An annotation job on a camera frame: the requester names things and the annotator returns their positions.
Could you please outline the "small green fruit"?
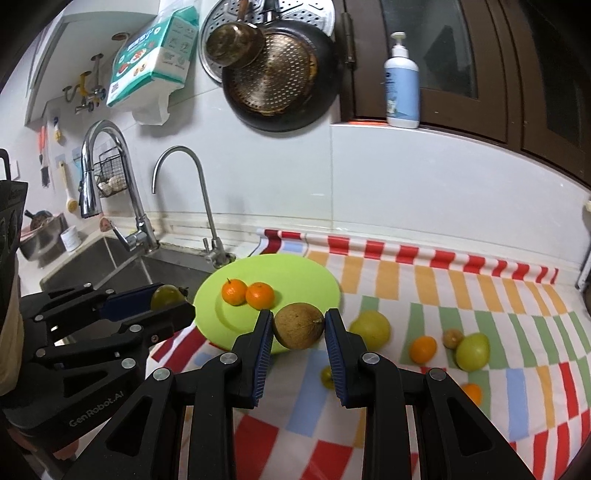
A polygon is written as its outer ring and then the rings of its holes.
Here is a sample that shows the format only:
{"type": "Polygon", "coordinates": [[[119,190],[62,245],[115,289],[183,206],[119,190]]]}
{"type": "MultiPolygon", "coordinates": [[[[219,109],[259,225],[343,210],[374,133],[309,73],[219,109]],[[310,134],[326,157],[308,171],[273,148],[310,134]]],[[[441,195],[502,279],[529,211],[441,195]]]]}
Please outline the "small green fruit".
{"type": "Polygon", "coordinates": [[[322,386],[326,389],[334,390],[335,389],[335,381],[332,378],[332,369],[329,366],[325,366],[322,368],[320,379],[322,382],[322,386]]]}
{"type": "Polygon", "coordinates": [[[185,300],[185,295],[178,287],[171,284],[161,285],[151,296],[150,309],[152,311],[162,310],[185,300]]]}

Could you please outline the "small orange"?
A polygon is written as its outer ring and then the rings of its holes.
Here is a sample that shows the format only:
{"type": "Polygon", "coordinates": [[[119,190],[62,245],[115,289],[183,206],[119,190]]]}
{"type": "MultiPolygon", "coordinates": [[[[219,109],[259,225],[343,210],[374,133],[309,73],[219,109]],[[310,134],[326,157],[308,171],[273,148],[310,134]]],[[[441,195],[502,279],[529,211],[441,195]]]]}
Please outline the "small orange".
{"type": "Polygon", "coordinates": [[[476,405],[482,405],[483,391],[479,385],[475,383],[465,383],[461,385],[461,388],[476,405]]]}
{"type": "Polygon", "coordinates": [[[438,343],[434,337],[421,336],[410,345],[409,357],[417,365],[426,365],[435,357],[437,350],[438,343]]]}

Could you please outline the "green apple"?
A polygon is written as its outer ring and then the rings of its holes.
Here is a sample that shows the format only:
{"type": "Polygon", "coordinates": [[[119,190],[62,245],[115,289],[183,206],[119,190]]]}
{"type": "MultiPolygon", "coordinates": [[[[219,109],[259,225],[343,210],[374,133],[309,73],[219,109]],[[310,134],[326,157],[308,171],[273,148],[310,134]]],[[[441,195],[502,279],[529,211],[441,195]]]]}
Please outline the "green apple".
{"type": "Polygon", "coordinates": [[[490,342],[483,333],[466,336],[455,352],[455,360],[460,369],[473,372],[483,369],[490,359],[490,342]]]}

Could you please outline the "small brown fruit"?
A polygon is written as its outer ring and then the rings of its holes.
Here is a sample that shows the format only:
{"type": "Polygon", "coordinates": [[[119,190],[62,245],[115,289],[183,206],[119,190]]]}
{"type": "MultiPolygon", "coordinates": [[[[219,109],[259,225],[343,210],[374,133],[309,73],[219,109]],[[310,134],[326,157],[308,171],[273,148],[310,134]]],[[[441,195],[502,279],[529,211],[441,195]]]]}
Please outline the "small brown fruit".
{"type": "Polygon", "coordinates": [[[452,351],[455,351],[464,339],[464,333],[455,328],[447,329],[443,333],[442,342],[444,346],[452,351]]]}

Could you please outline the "large orange mandarin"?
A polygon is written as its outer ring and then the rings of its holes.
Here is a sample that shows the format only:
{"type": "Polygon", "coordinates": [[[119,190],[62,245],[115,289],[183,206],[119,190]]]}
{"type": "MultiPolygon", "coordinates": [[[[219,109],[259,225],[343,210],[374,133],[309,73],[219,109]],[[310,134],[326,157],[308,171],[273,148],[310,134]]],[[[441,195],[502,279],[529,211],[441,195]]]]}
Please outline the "large orange mandarin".
{"type": "Polygon", "coordinates": [[[246,303],[256,310],[273,309],[276,294],[273,287],[263,282],[254,282],[247,287],[246,303]]]}

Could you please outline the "yellow-green pear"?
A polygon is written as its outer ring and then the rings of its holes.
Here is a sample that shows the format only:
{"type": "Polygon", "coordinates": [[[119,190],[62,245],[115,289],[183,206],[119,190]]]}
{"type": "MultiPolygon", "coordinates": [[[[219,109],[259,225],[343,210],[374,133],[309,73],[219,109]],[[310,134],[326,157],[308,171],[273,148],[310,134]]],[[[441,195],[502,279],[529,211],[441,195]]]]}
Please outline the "yellow-green pear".
{"type": "Polygon", "coordinates": [[[349,332],[360,335],[370,351],[379,351],[390,342],[392,329],[388,318],[375,310],[367,310],[353,320],[349,332]]]}

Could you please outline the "small tan fruit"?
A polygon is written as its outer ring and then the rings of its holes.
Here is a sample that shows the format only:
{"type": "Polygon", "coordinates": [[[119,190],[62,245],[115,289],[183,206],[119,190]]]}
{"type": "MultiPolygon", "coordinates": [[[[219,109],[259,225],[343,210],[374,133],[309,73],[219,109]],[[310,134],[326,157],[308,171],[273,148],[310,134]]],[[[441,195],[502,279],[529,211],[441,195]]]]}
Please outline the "small tan fruit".
{"type": "Polygon", "coordinates": [[[273,318],[274,336],[290,350],[308,349],[320,340],[324,330],[324,314],[308,303],[291,303],[281,308],[273,318]]]}

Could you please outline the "stainless steel double sink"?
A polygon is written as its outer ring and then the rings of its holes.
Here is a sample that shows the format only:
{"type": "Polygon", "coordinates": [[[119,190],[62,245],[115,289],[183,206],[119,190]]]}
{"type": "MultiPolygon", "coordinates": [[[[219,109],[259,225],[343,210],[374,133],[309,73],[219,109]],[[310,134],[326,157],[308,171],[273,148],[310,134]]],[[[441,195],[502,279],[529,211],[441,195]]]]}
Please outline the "stainless steel double sink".
{"type": "Polygon", "coordinates": [[[192,299],[213,272],[211,261],[191,249],[163,244],[149,253],[130,253],[119,241],[102,237],[43,277],[40,288],[54,291],[90,283],[97,289],[122,292],[162,283],[187,289],[192,299]]]}

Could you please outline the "small white cup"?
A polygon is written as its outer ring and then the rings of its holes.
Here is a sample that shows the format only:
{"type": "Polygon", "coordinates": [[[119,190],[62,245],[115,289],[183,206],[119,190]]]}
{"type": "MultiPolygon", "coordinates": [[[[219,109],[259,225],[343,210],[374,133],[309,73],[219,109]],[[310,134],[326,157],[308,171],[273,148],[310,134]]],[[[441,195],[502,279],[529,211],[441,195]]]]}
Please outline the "small white cup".
{"type": "Polygon", "coordinates": [[[82,239],[75,226],[63,230],[60,234],[60,239],[67,252],[76,250],[82,244],[82,239]]]}

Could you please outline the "colourful striped table mat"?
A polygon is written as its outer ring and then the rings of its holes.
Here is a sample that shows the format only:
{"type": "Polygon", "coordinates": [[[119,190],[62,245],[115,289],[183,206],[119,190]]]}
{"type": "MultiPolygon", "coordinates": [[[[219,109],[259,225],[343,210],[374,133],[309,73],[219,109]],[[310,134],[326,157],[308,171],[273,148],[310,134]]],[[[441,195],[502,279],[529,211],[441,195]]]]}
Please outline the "colourful striped table mat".
{"type": "MultiPolygon", "coordinates": [[[[590,315],[557,269],[375,240],[266,229],[257,254],[332,273],[346,328],[370,350],[446,370],[538,479],[557,479],[590,436],[590,315]]],[[[356,479],[366,413],[342,407],[325,345],[278,355],[263,399],[235,414],[240,479],[356,479]]]]}

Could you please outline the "green plastic plate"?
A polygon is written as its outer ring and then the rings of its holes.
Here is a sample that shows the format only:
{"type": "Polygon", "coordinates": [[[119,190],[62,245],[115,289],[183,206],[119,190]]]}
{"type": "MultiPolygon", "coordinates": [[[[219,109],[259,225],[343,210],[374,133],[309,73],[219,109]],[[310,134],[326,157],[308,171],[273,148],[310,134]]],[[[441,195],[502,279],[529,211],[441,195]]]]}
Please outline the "green plastic plate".
{"type": "Polygon", "coordinates": [[[228,350],[252,332],[259,311],[307,303],[322,312],[339,307],[341,289],[324,266],[291,254],[263,254],[223,266],[198,287],[195,325],[205,339],[228,350]]]}

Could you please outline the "small brass saucepan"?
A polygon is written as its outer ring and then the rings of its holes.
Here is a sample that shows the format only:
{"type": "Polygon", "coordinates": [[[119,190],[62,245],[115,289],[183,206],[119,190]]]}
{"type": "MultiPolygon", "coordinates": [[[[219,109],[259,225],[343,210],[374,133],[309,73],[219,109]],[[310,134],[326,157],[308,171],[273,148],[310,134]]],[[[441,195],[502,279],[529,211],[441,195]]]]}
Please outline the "small brass saucepan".
{"type": "Polygon", "coordinates": [[[216,27],[206,40],[206,56],[221,67],[245,67],[263,51],[263,29],[245,21],[249,6],[249,1],[239,1],[238,18],[216,27]]]}

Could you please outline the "white pump soap bottle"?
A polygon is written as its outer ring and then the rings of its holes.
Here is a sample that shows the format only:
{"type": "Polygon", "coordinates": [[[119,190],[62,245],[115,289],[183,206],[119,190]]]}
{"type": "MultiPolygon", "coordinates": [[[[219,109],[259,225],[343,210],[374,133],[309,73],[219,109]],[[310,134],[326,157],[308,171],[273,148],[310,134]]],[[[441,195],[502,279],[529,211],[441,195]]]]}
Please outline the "white pump soap bottle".
{"type": "Polygon", "coordinates": [[[406,33],[391,34],[394,46],[385,62],[386,120],[390,126],[416,129],[420,124],[420,75],[404,45],[406,33]]]}

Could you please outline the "long handled dish brush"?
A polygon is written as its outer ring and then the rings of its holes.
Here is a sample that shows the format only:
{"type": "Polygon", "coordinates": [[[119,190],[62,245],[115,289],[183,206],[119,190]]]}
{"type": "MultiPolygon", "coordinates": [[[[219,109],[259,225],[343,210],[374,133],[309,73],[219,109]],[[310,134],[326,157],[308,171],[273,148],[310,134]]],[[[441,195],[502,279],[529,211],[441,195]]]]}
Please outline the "long handled dish brush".
{"type": "Polygon", "coordinates": [[[69,213],[74,214],[78,209],[78,201],[74,198],[72,192],[70,191],[68,184],[68,176],[66,172],[66,165],[63,161],[58,162],[58,171],[60,173],[66,193],[66,210],[69,213]]]}

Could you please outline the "dark wooden window frame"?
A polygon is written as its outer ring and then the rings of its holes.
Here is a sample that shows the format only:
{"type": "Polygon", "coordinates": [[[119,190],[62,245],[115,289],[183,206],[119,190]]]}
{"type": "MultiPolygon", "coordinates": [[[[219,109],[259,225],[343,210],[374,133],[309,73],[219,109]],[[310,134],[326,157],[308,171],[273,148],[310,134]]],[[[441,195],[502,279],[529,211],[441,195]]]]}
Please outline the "dark wooden window frame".
{"type": "Polygon", "coordinates": [[[421,123],[590,180],[586,1],[339,1],[342,119],[387,115],[394,33],[418,65],[421,123]]]}

